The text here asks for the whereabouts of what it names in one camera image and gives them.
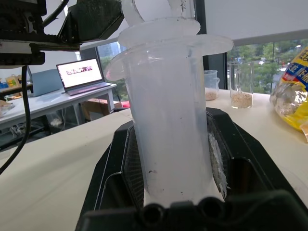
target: red object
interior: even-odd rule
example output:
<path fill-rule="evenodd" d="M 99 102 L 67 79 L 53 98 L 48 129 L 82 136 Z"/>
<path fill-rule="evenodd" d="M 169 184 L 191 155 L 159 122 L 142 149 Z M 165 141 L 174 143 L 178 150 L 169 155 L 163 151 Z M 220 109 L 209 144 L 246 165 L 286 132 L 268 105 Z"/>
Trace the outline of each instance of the red object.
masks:
<path fill-rule="evenodd" d="M 124 102 L 121 102 L 121 103 L 122 103 L 122 107 L 130 108 L 129 101 L 124 101 Z"/>

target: black cable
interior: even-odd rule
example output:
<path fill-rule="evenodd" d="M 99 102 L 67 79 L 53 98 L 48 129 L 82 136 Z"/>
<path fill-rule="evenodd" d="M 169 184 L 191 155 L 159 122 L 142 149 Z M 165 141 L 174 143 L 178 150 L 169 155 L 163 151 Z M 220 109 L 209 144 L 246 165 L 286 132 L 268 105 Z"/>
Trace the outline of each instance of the black cable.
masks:
<path fill-rule="evenodd" d="M 30 130 L 31 130 L 31 117 L 30 117 L 30 108 L 29 108 L 29 101 L 28 101 L 28 94 L 27 94 L 27 66 L 23 66 L 22 74 L 21 74 L 21 83 L 22 83 L 22 93 L 24 99 L 24 106 L 25 106 L 25 113 L 26 113 L 26 131 L 23 139 L 21 140 L 20 144 L 14 151 L 14 153 L 10 156 L 10 158 L 0 167 L 0 175 L 4 172 L 4 170 L 11 164 L 11 162 L 17 157 L 21 149 L 23 148 L 24 144 L 26 143 Z"/>
<path fill-rule="evenodd" d="M 48 26 L 50 23 L 56 20 L 57 16 L 61 13 L 61 11 L 68 4 L 68 2 L 69 0 L 63 0 L 61 4 L 57 7 L 57 9 L 55 9 L 55 11 L 43 21 L 43 27 Z"/>

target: frosted plastic cylinder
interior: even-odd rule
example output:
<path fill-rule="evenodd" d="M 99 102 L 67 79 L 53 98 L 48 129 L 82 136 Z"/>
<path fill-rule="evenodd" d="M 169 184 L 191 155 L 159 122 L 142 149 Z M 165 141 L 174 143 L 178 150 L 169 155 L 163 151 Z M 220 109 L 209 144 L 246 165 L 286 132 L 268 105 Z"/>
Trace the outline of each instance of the frosted plastic cylinder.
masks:
<path fill-rule="evenodd" d="M 147 203 L 200 202 L 212 180 L 198 47 L 169 44 L 124 58 Z"/>

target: window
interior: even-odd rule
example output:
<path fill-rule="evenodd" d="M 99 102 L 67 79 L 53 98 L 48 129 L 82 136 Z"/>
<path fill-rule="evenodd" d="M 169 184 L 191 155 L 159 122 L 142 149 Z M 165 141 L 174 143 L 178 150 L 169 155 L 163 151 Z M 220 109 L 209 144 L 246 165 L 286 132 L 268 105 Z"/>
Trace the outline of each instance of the window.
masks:
<path fill-rule="evenodd" d="M 288 64 L 306 46 L 308 39 L 238 46 L 227 52 L 227 61 L 254 62 L 254 92 L 270 94 Z M 229 89 L 229 70 L 227 72 Z"/>
<path fill-rule="evenodd" d="M 126 48 L 121 46 L 118 42 L 113 42 L 97 47 L 97 52 L 99 55 L 102 70 L 104 70 L 107 67 L 107 65 L 110 63 L 113 57 L 115 57 L 117 54 L 125 50 Z M 120 101 L 127 101 L 128 93 L 126 89 L 125 80 L 120 79 L 117 81 L 109 81 L 109 82 L 115 83 L 117 85 L 114 98 L 119 99 Z"/>

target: plastic container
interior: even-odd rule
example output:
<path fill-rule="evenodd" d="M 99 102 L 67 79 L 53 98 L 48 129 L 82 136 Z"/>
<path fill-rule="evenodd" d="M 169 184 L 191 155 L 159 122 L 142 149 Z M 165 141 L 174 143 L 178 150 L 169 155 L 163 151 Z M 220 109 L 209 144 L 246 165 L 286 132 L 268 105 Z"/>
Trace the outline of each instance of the plastic container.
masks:
<path fill-rule="evenodd" d="M 108 80 L 125 78 L 147 203 L 196 204 L 213 195 L 202 56 L 233 43 L 196 36 L 199 29 L 197 21 L 180 17 L 130 27 L 119 36 L 129 49 L 104 71 Z"/>
<path fill-rule="evenodd" d="M 215 100 L 218 97 L 218 83 L 220 79 L 217 78 L 217 70 L 204 71 L 204 85 L 205 85 L 205 100 Z"/>
<path fill-rule="evenodd" d="M 253 104 L 254 63 L 229 64 L 230 97 L 233 108 L 249 108 Z"/>

